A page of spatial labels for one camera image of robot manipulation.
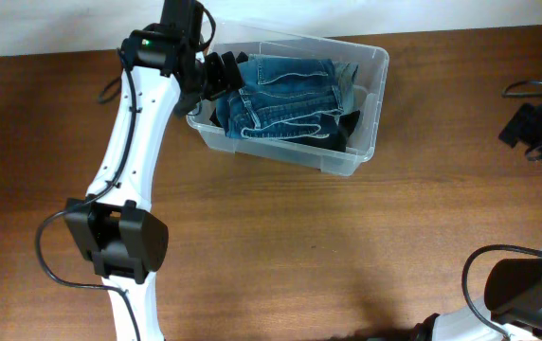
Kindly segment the dark green-black garment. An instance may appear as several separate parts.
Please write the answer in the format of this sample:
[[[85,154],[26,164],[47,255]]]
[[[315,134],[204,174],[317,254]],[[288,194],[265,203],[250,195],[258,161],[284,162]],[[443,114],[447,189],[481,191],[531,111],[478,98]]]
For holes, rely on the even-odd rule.
[[[291,142],[344,153],[359,118],[360,111],[341,116],[338,121],[335,121],[332,117],[324,116],[321,120],[322,131],[327,132],[327,135],[299,137],[291,139]]]

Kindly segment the black garment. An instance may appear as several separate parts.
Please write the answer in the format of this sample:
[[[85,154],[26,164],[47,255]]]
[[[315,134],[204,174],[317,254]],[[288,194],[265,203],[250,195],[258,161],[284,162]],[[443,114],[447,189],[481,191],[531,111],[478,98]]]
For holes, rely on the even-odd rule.
[[[240,52],[235,56],[232,52],[227,52],[222,55],[222,60],[225,65],[224,79],[227,82],[227,87],[225,92],[216,99],[216,108],[210,117],[210,121],[217,127],[222,127],[227,131],[230,116],[229,100],[232,95],[236,95],[238,90],[244,86],[239,65],[248,61],[248,55]]]

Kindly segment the light blue jeans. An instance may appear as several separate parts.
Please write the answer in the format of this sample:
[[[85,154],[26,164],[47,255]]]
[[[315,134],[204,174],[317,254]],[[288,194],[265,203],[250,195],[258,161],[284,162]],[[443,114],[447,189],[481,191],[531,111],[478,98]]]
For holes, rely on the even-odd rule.
[[[358,63],[334,62],[334,74],[340,91],[344,115],[348,115],[357,109],[354,85],[357,79],[358,69]]]

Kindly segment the dark blue jeans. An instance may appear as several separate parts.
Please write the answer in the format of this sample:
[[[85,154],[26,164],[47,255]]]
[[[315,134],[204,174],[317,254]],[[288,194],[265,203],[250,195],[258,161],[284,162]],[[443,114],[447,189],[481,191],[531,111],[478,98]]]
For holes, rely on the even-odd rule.
[[[291,140],[324,136],[324,116],[344,116],[330,59],[249,54],[239,65],[244,86],[229,100],[228,130],[235,139]]]

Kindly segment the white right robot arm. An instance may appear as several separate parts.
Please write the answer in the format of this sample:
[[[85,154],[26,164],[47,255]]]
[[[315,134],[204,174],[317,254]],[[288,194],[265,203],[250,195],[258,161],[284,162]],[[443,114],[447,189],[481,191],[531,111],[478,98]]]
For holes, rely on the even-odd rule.
[[[499,134],[513,148],[526,145],[526,158],[542,163],[542,91],[520,93],[519,82],[501,93],[505,99],[524,99]],[[474,260],[486,253],[513,252],[490,272],[484,295],[473,300],[468,275]],[[412,340],[542,340],[542,249],[509,244],[491,244],[474,251],[461,272],[461,290],[466,305],[452,314],[433,314],[417,324]]]

